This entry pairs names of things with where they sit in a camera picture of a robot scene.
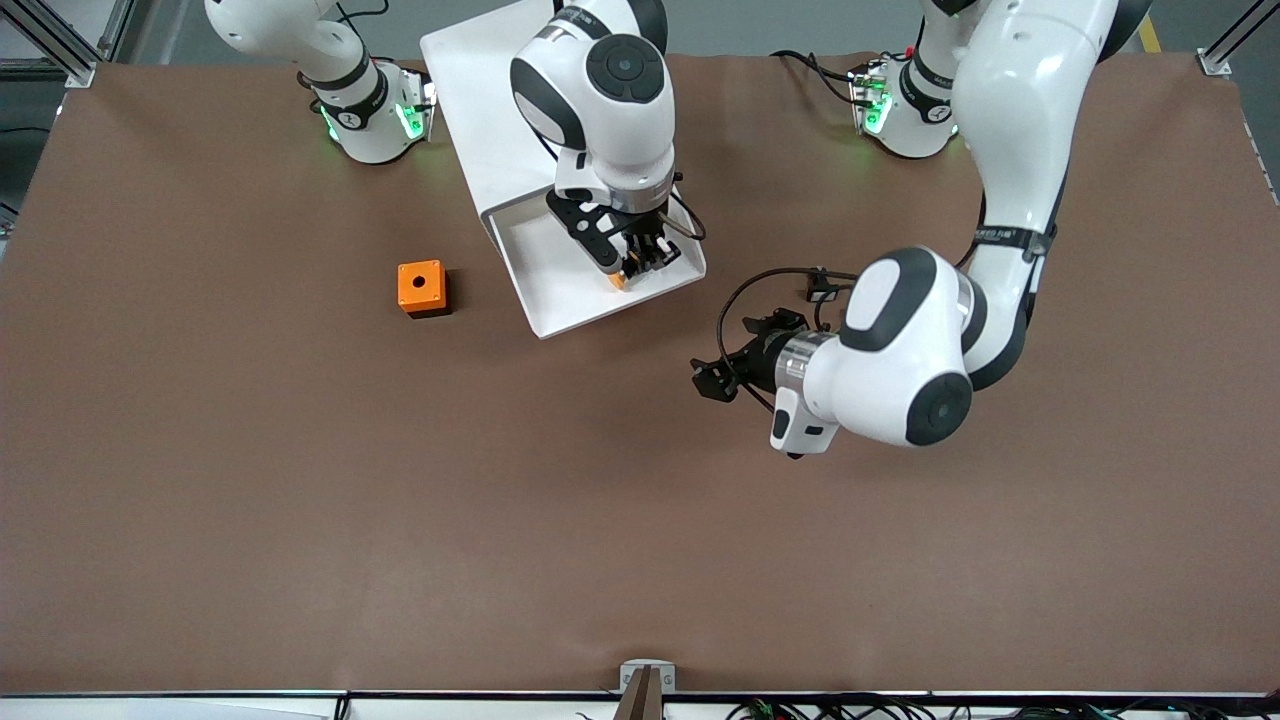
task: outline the orange block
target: orange block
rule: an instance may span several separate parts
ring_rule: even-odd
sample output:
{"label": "orange block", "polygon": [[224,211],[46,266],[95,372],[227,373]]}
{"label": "orange block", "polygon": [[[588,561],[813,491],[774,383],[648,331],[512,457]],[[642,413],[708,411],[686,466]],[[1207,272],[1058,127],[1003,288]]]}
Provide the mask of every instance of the orange block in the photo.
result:
{"label": "orange block", "polygon": [[396,286],[401,310],[410,318],[435,318],[453,311],[449,306],[449,277],[439,260],[401,265]]}

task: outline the black cable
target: black cable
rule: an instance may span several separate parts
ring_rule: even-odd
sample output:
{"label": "black cable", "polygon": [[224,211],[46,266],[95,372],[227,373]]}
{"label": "black cable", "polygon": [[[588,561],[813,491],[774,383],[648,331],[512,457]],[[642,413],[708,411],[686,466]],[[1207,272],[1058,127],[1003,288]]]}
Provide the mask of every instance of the black cable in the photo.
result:
{"label": "black cable", "polygon": [[360,31],[356,29],[356,23],[351,22],[351,15],[347,14],[347,10],[342,9],[342,3],[334,3],[334,6],[338,8],[338,19],[340,19],[344,23],[347,23],[347,27],[349,27],[351,31],[356,33],[356,37],[358,37],[361,45],[364,45],[365,44],[365,36],[360,35]]}
{"label": "black cable", "polygon": [[801,54],[796,53],[795,50],[778,50],[777,53],[771,53],[769,56],[771,58],[797,58],[801,63],[805,64],[806,68],[809,68],[810,70],[818,73],[818,77],[822,79],[822,83],[826,85],[827,90],[829,90],[831,94],[835,95],[836,97],[840,97],[842,101],[845,101],[845,102],[847,102],[850,105],[856,105],[859,108],[870,108],[872,106],[872,104],[868,102],[868,101],[865,101],[865,100],[855,100],[852,97],[847,97],[844,92],[841,92],[840,90],[837,90],[835,85],[831,85],[832,79],[840,79],[840,81],[844,81],[844,82],[849,82],[849,74],[847,73],[846,74],[840,74],[840,73],[837,73],[835,70],[831,70],[831,69],[827,69],[827,68],[819,65],[818,64],[818,56],[814,55],[813,53],[809,53],[809,55],[805,56],[805,55],[801,55]]}
{"label": "black cable", "polygon": [[556,151],[554,151],[554,150],[552,150],[552,146],[550,146],[550,143],[549,143],[549,142],[547,142],[547,138],[545,138],[545,137],[543,137],[543,133],[540,133],[540,132],[535,132],[535,133],[534,133],[534,137],[536,137],[536,138],[538,138],[538,142],[541,142],[541,143],[543,143],[543,147],[545,147],[545,149],[547,149],[547,154],[548,154],[548,155],[550,155],[550,156],[552,156],[552,159],[553,159],[553,160],[556,160],[556,161],[558,163],[558,161],[559,161],[559,155],[557,155],[557,154],[556,154]]}
{"label": "black cable", "polygon": [[780,705],[778,707],[790,712],[796,720],[812,720],[808,715],[800,712],[800,708],[794,705]]}
{"label": "black cable", "polygon": [[689,240],[696,240],[698,242],[707,240],[707,225],[703,224],[703,219],[698,217],[698,213],[694,213],[694,209],[690,208],[681,196],[675,192],[672,192],[671,196],[676,199],[676,202],[680,202],[680,206],[684,208],[686,213],[689,213],[689,222],[696,225],[694,228],[694,234],[689,236]]}
{"label": "black cable", "polygon": [[938,720],[937,715],[934,715],[932,710],[929,710],[928,707],[924,707],[923,705],[919,705],[916,702],[911,702],[909,700],[901,700],[901,698],[890,698],[890,701],[895,702],[895,703],[897,703],[900,706],[902,706],[904,708],[906,708],[908,714],[911,715],[913,717],[916,716],[915,712],[913,712],[913,708],[914,708],[914,711],[916,711],[916,712],[923,712],[924,716],[928,717],[929,720]]}
{"label": "black cable", "polygon": [[383,6],[378,10],[360,10],[358,13],[351,13],[348,18],[372,18],[375,15],[385,15],[387,10],[392,9],[390,0],[383,0]]}
{"label": "black cable", "polygon": [[872,706],[870,708],[864,710],[863,712],[859,712],[858,715],[854,715],[852,712],[849,712],[847,710],[845,710],[845,714],[849,716],[849,720],[867,720],[867,717],[869,717],[869,716],[872,716],[872,715],[874,715],[877,712],[883,712],[884,715],[888,715],[893,720],[902,720],[901,717],[899,717],[899,715],[896,712],[893,712],[892,710],[890,710],[888,707],[886,707],[883,705]]}
{"label": "black cable", "polygon": [[964,251],[964,255],[961,255],[961,256],[960,256],[960,260],[955,263],[955,266],[956,266],[956,268],[960,268],[960,266],[963,266],[963,265],[964,265],[965,263],[968,263],[968,261],[969,261],[970,259],[973,259],[973,254],[974,254],[974,251],[975,251],[975,250],[978,250],[978,242],[977,242],[977,241],[974,241],[974,242],[970,242],[970,243],[969,243],[969,250],[965,250],[965,251]]}
{"label": "black cable", "polygon": [[818,56],[814,55],[813,53],[809,53],[808,55],[801,55],[795,50],[778,50],[777,53],[769,53],[769,58],[795,58],[796,60],[800,60],[801,63],[808,65],[810,70],[815,73],[822,73],[829,77],[831,79],[841,79],[841,81],[849,79],[847,74],[841,74],[837,73],[836,70],[819,65]]}
{"label": "black cable", "polygon": [[818,332],[827,332],[827,328],[822,324],[822,304],[828,300],[835,300],[840,295],[838,290],[833,290],[818,299],[818,302],[813,304],[813,329]]}
{"label": "black cable", "polygon": [[728,316],[728,311],[733,307],[733,302],[739,299],[739,296],[746,292],[746,288],[763,281],[764,278],[772,278],[774,275],[809,275],[817,272],[820,272],[827,277],[842,281],[858,282],[858,275],[852,273],[818,270],[818,268],[773,268],[769,270],[764,270],[763,273],[756,273],[750,278],[748,278],[745,282],[742,282],[742,284],[737,286],[737,290],[735,290],[728,296],[728,300],[724,301],[724,306],[721,307],[719,315],[716,316],[716,348],[719,350],[721,363],[724,364],[724,368],[728,370],[730,377],[732,377],[733,380],[737,382],[737,384],[748,392],[748,395],[754,397],[755,401],[759,402],[769,413],[773,413],[773,404],[771,404],[768,400],[764,400],[764,396],[762,396],[759,392],[756,392],[754,387],[746,383],[742,379],[742,377],[737,374],[737,370],[733,369],[733,365],[730,364],[728,361],[728,351],[724,350],[724,318]]}

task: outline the brown table surface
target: brown table surface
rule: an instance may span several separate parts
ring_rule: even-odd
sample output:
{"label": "brown table surface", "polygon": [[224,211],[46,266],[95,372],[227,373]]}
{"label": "brown table surface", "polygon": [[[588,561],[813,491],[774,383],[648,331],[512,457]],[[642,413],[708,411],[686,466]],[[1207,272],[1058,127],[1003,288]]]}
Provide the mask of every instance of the brown table surface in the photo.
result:
{"label": "brown table surface", "polygon": [[[1014,373],[942,446],[791,461],[690,384],[719,305],[959,258],[977,174],[795,64],[671,65],[710,270],[548,341],[445,132],[361,167],[283,67],[70,92],[0,264],[0,689],[1274,688],[1280,213],[1235,87],[1103,65]],[[449,318],[396,306],[425,258]]]}

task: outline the green led light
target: green led light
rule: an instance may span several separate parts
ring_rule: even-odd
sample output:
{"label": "green led light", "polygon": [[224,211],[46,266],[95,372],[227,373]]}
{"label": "green led light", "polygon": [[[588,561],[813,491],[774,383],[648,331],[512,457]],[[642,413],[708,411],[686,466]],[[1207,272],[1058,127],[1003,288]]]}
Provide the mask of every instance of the green led light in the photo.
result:
{"label": "green led light", "polygon": [[881,96],[879,102],[867,110],[867,132],[878,135],[884,128],[884,118],[888,117],[891,109],[893,109],[893,97],[886,92]]}
{"label": "green led light", "polygon": [[404,135],[410,140],[417,140],[422,137],[422,120],[421,113],[413,108],[406,108],[403,105],[396,105],[396,115],[401,119],[401,124],[404,126]]}
{"label": "green led light", "polygon": [[333,128],[333,118],[329,117],[329,111],[324,109],[324,105],[320,106],[320,117],[324,118],[324,124],[329,126],[329,137],[334,142],[342,142],[338,140],[338,131]]}

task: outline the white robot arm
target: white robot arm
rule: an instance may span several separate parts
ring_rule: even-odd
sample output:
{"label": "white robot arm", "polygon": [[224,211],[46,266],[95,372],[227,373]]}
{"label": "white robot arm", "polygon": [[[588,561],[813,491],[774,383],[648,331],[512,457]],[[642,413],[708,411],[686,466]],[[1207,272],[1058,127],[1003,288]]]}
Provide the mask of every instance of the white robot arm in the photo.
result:
{"label": "white robot arm", "polygon": [[660,0],[580,0],[511,63],[516,106],[559,147],[548,206],[617,287],[680,256],[663,224],[676,102]]}
{"label": "white robot arm", "polygon": [[[901,155],[936,152],[951,129],[929,135],[942,118],[933,110],[931,119],[931,108],[948,110],[986,191],[972,263],[961,270],[924,247],[890,252],[854,283],[838,333],[808,332],[803,316],[780,310],[749,324],[756,340],[742,351],[694,361],[704,396],[728,401],[739,384],[774,392],[771,442],[794,456],[823,452],[838,427],[891,445],[940,442],[964,421],[973,392],[1014,366],[1056,234],[1076,113],[1116,33],[1117,0],[969,0],[954,13],[924,4],[915,58],[928,58],[950,96],[940,105],[916,94],[902,106],[893,97],[897,117],[881,123],[878,140],[901,142]],[[931,31],[934,20],[943,31]],[[925,45],[957,42],[964,27],[965,46]],[[948,67],[954,81],[938,70]]]}
{"label": "white robot arm", "polygon": [[426,135],[434,87],[421,74],[372,60],[349,27],[320,18],[335,0],[205,0],[224,42],[298,64],[329,135],[352,159],[388,163]]}

